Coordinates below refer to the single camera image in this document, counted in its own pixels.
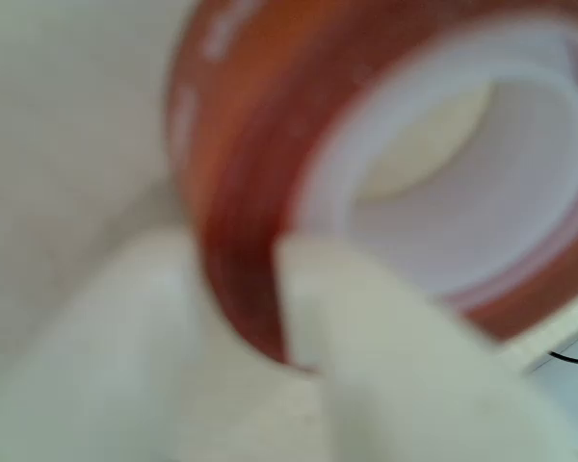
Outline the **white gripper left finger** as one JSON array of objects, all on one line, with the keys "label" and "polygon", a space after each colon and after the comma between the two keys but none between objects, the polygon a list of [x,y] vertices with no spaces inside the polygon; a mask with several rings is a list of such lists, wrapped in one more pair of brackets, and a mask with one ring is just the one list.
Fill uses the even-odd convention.
[{"label": "white gripper left finger", "polygon": [[319,386],[257,353],[192,235],[116,253],[0,384],[0,461],[327,461]]}]

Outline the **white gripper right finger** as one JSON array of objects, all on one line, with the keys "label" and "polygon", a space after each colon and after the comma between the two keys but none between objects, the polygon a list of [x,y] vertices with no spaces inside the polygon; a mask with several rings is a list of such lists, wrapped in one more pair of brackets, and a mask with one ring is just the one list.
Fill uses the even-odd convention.
[{"label": "white gripper right finger", "polygon": [[276,274],[291,362],[322,377],[334,460],[578,460],[554,403],[387,265],[293,236]]}]

